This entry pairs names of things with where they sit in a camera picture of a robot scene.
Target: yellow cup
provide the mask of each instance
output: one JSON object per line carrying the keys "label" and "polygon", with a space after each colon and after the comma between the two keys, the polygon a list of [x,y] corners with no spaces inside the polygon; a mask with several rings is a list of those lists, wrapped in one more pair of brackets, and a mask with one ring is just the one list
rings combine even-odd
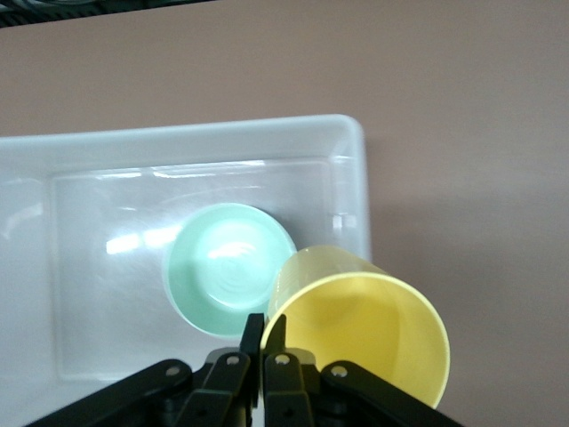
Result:
{"label": "yellow cup", "polygon": [[285,346],[311,351],[317,368],[350,360],[423,403],[445,391],[445,326],[419,291],[336,246],[311,246],[280,270],[261,339],[286,315]]}

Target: bolt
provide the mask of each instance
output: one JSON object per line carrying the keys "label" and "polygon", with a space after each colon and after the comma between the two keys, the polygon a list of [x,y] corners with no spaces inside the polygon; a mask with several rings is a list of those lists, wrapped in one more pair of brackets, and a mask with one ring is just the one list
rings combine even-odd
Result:
{"label": "bolt", "polygon": [[226,363],[228,365],[236,365],[237,363],[239,363],[239,357],[238,356],[229,356],[228,359],[226,360]]}
{"label": "bolt", "polygon": [[289,358],[285,354],[279,354],[278,356],[275,357],[275,362],[277,365],[288,365],[290,361],[291,358]]}
{"label": "bolt", "polygon": [[180,367],[177,365],[174,365],[173,367],[169,367],[168,369],[166,369],[166,376],[176,376],[177,374],[179,374],[181,371]]}
{"label": "bolt", "polygon": [[332,368],[332,375],[338,378],[344,378],[346,375],[348,375],[348,369],[346,369],[342,365],[336,365],[335,367]]}

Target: white tray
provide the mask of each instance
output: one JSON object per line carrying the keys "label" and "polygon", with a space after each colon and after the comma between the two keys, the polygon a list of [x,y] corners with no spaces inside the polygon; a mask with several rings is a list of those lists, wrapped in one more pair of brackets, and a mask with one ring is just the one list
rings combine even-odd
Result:
{"label": "white tray", "polygon": [[0,138],[0,425],[234,345],[180,318],[162,282],[180,225],[219,202],[274,216],[299,249],[370,259],[364,141],[349,117]]}

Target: green bowl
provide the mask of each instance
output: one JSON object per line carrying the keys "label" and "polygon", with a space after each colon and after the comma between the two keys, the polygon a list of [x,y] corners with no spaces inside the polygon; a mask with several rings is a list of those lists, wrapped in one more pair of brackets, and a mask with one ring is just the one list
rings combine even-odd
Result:
{"label": "green bowl", "polygon": [[237,338],[250,313],[266,313],[276,275],[295,252],[286,230],[267,213],[237,203],[211,205],[174,240],[166,293],[192,326]]}

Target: black cable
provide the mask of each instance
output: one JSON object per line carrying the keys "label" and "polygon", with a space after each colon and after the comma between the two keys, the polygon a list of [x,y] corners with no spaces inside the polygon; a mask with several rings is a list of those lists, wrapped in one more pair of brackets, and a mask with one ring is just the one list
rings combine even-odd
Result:
{"label": "black cable", "polygon": [[28,20],[30,23],[46,22],[42,13],[29,0],[20,1],[24,5],[13,0],[3,0],[0,4],[12,9],[13,13],[19,14],[22,19]]}
{"label": "black cable", "polygon": [[37,2],[52,4],[54,6],[83,6],[95,3],[97,0],[37,0]]}

